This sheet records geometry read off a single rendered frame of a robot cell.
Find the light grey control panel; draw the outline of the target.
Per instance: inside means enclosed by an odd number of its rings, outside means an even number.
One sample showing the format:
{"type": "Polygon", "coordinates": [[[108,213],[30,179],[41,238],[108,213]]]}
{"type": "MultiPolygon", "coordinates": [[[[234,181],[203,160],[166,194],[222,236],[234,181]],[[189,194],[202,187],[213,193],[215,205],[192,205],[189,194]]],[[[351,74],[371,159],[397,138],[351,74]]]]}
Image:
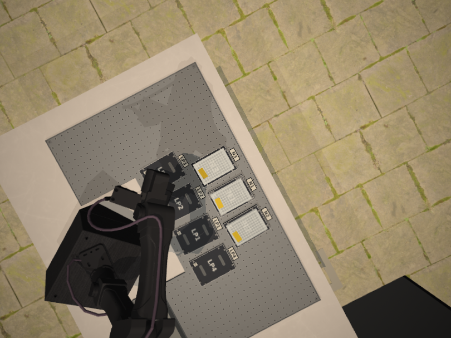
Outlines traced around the light grey control panel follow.
{"type": "MultiPolygon", "coordinates": [[[[167,304],[167,307],[168,307],[168,319],[175,319],[168,304],[167,304]]],[[[170,338],[186,338],[176,319],[175,319],[175,330],[170,338]]]]}

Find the beige label plate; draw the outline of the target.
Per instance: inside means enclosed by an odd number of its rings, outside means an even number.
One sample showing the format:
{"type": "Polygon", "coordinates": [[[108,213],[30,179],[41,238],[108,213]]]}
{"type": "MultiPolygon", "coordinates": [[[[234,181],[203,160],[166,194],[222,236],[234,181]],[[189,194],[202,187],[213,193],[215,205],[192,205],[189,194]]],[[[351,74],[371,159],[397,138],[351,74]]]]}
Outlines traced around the beige label plate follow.
{"type": "Polygon", "coordinates": [[[217,231],[223,229],[217,217],[213,218],[212,221],[213,221],[217,231]]]}
{"type": "Polygon", "coordinates": [[[254,191],[254,190],[257,189],[257,187],[255,186],[255,184],[254,184],[254,182],[253,182],[253,180],[252,180],[251,177],[248,178],[246,181],[247,181],[247,183],[248,183],[248,185],[249,185],[251,191],[254,191]]]}
{"type": "Polygon", "coordinates": [[[239,258],[239,257],[237,256],[237,254],[236,254],[236,252],[235,252],[233,246],[230,247],[230,248],[228,248],[228,251],[229,251],[230,255],[232,256],[233,260],[236,260],[236,259],[239,258]]]}
{"type": "Polygon", "coordinates": [[[263,209],[261,209],[262,213],[264,214],[265,218],[267,221],[272,219],[272,216],[270,215],[268,209],[265,207],[263,209]]]}
{"type": "Polygon", "coordinates": [[[239,156],[238,156],[238,154],[237,154],[237,152],[235,151],[234,148],[232,148],[231,150],[229,150],[229,152],[230,152],[230,154],[231,154],[231,156],[233,157],[233,159],[234,159],[235,162],[238,161],[238,160],[240,159],[239,156]]]}
{"type": "Polygon", "coordinates": [[[204,193],[203,193],[203,191],[202,191],[200,185],[197,186],[197,187],[195,187],[195,190],[196,190],[198,196],[200,197],[200,200],[203,199],[203,198],[205,198],[205,195],[204,195],[204,193]]]}
{"type": "Polygon", "coordinates": [[[184,168],[187,167],[187,166],[189,165],[188,162],[187,162],[187,160],[186,160],[186,158],[184,157],[183,154],[179,155],[178,158],[179,158],[179,160],[180,160],[180,162],[182,163],[182,165],[183,165],[184,168]]]}

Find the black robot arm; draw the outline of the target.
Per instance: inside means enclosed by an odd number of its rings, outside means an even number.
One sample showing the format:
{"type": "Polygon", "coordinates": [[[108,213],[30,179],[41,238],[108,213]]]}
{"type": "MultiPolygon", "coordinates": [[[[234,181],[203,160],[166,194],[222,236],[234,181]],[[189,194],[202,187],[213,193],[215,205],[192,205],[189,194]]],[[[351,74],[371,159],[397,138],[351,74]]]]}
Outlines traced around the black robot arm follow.
{"type": "Polygon", "coordinates": [[[167,173],[147,169],[141,194],[117,185],[110,198],[110,202],[134,210],[135,220],[146,216],[138,223],[141,262],[134,304],[128,296],[128,284],[118,279],[103,244],[79,253],[91,282],[89,297],[106,312],[112,324],[109,338],[144,338],[152,319],[155,325],[149,338],[170,338],[174,332],[175,319],[168,319],[166,304],[168,252],[175,226],[175,209],[165,205],[169,178],[167,173]]]}

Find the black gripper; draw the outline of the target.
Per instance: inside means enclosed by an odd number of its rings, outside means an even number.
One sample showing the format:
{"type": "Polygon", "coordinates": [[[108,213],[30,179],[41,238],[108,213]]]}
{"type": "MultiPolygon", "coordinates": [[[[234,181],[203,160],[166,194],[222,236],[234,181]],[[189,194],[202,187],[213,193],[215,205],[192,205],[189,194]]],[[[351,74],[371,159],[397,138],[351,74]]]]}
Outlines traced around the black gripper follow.
{"type": "Polygon", "coordinates": [[[165,205],[168,205],[168,203],[170,201],[170,197],[171,197],[171,195],[173,193],[174,188],[175,188],[174,184],[168,183],[168,186],[167,186],[167,189],[166,189],[166,193],[165,193],[167,195],[167,199],[166,199],[165,205]]]}

